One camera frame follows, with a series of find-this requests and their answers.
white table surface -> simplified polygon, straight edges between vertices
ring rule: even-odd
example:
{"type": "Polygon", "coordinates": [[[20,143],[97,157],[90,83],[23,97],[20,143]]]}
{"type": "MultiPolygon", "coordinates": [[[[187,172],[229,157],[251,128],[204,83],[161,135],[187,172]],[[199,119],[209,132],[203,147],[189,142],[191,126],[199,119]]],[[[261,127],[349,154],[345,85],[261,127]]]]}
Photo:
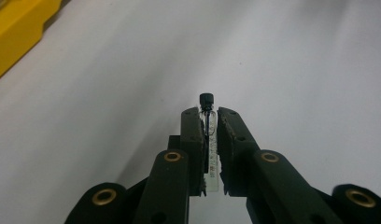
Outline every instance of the white table surface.
{"type": "MultiPolygon", "coordinates": [[[[0,224],[137,183],[205,91],[313,187],[381,197],[381,0],[73,0],[0,79],[0,224]]],[[[250,219],[221,190],[190,223],[250,219]]]]}

brass insert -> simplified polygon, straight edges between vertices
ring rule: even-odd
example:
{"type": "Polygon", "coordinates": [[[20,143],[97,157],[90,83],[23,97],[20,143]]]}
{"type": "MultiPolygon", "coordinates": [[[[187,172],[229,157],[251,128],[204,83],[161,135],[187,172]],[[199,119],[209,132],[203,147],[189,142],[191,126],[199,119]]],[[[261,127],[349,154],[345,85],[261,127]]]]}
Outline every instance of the brass insert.
{"type": "Polygon", "coordinates": [[[278,161],[278,157],[275,154],[270,153],[270,152],[262,153],[261,157],[264,161],[269,161],[269,162],[277,162],[278,161]]]}
{"type": "Polygon", "coordinates": [[[356,189],[346,190],[347,198],[362,207],[372,208],[376,206],[376,201],[369,195],[356,189]]]}
{"type": "Polygon", "coordinates": [[[92,196],[92,202],[95,205],[106,205],[116,198],[116,191],[113,189],[101,189],[92,196]]]}
{"type": "Polygon", "coordinates": [[[164,159],[167,161],[179,161],[181,155],[177,152],[168,152],[164,155],[164,159]]]}

yellow object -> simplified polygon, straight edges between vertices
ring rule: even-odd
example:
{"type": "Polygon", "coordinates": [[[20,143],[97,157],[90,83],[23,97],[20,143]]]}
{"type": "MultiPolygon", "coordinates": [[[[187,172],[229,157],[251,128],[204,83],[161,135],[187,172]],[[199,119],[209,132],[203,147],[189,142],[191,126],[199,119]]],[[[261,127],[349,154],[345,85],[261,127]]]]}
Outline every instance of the yellow object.
{"type": "Polygon", "coordinates": [[[0,76],[42,37],[62,0],[7,0],[0,8],[0,76]]]}

yellow box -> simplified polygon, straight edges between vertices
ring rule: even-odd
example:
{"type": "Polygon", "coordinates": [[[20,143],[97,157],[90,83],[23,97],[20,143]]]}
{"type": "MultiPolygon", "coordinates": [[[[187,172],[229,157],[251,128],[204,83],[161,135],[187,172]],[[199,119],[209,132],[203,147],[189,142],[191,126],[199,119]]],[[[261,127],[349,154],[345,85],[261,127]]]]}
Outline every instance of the yellow box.
{"type": "Polygon", "coordinates": [[[0,8],[0,76],[42,37],[62,0],[7,0],[0,8]]]}

small black knob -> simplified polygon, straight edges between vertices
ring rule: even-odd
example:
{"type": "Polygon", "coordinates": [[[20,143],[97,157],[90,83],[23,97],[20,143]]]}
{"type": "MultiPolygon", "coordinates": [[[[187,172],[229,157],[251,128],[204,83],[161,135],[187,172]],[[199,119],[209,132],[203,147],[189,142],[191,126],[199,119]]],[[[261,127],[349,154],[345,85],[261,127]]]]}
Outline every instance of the small black knob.
{"type": "Polygon", "coordinates": [[[200,105],[203,111],[208,111],[213,109],[214,95],[211,93],[200,94],[200,105]]]}

